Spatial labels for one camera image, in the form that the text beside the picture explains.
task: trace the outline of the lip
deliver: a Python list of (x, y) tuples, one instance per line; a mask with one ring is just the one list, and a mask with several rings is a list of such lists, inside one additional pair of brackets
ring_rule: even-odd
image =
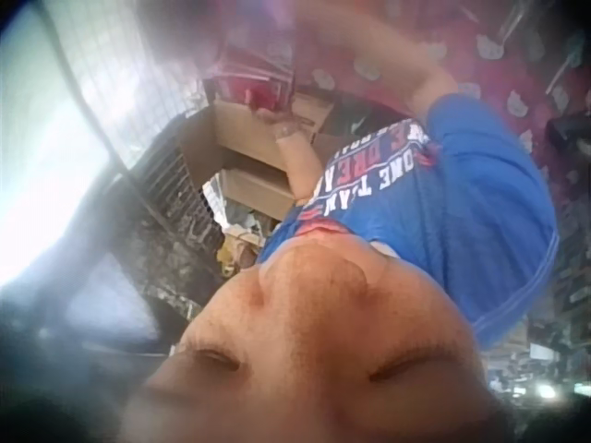
[(295, 233), (295, 237), (301, 237), (307, 233), (323, 231), (325, 233), (351, 233), (346, 227), (332, 219), (315, 219), (305, 221)]

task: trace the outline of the person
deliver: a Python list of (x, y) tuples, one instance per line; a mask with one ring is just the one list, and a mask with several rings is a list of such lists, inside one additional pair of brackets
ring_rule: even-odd
[(479, 352), (541, 295), (556, 253), (547, 186), (484, 103), (378, 18), (317, 0), (416, 119), (323, 168), (261, 111), (299, 200), (130, 402), (125, 441), (505, 441)]

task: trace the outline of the eye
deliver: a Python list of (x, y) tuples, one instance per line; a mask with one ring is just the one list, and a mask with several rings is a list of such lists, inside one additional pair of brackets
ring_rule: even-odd
[(240, 368), (240, 363), (235, 358), (229, 357), (226, 353), (214, 349), (197, 351), (197, 356), (204, 363), (219, 366), (226, 371), (235, 372)]

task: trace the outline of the blue shirt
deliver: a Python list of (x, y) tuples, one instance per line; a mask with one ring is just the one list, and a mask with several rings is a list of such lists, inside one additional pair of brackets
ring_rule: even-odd
[(337, 152), (259, 262), (316, 217), (427, 272), (483, 349), (542, 294), (559, 243), (548, 188), (520, 140), (484, 103), (461, 95), (435, 103), (426, 128), (406, 120)]

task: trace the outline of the blue t-shirt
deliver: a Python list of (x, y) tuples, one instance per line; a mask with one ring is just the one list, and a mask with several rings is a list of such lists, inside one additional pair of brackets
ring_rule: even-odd
[(427, 272), (483, 349), (542, 294), (559, 243), (548, 188), (520, 140), (484, 103), (461, 95), (435, 103), (426, 128), (406, 120), (337, 152), (259, 262), (317, 217)]

